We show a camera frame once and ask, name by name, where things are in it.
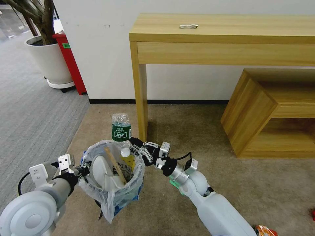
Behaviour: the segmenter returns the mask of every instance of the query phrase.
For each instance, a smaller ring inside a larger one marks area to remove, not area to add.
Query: white wall
[[[140,12],[314,14],[314,0],[54,0],[90,99],[134,99],[128,32]],[[244,67],[148,65],[149,99],[229,99]]]

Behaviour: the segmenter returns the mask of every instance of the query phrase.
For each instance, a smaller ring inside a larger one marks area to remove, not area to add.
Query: bottle cap
[[[122,157],[128,157],[130,155],[130,150],[129,148],[123,148],[121,151],[120,151]]]

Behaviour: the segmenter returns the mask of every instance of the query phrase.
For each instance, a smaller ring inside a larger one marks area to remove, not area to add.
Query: beige carpet
[[[280,236],[313,236],[315,159],[237,159],[220,124],[222,105],[149,105],[148,140],[171,143],[171,157],[189,151],[208,183],[251,224],[267,225]],[[111,114],[130,115],[137,137],[135,105],[90,105],[69,152],[77,163],[84,150],[111,138]],[[77,187],[53,235],[210,235],[188,198],[154,167],[147,167],[140,200],[109,224]]]

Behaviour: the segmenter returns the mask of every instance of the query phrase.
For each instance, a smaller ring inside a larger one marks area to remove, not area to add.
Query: white plastic bag
[[[88,148],[82,157],[81,166],[88,161],[93,161],[97,156],[101,155],[105,157],[110,168],[113,168],[113,165],[104,150],[105,147],[109,147],[117,163],[121,166],[121,170],[126,180],[129,182],[126,183],[124,188],[105,191],[98,187],[98,184],[95,183],[92,177],[87,176],[86,179],[88,182],[81,179],[79,186],[87,195],[101,204],[101,210],[104,217],[109,223],[111,223],[116,213],[118,213],[123,207],[133,200],[138,200],[138,194],[141,191],[143,184],[145,165],[142,157],[137,156],[136,154],[135,166],[132,171],[126,162],[121,159],[120,151],[113,141],[102,140]]]

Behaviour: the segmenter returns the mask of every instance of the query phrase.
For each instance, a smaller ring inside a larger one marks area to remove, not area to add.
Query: plastic water bottle
[[[131,124],[126,113],[117,113],[112,115],[112,139],[120,149],[123,157],[130,155]]]

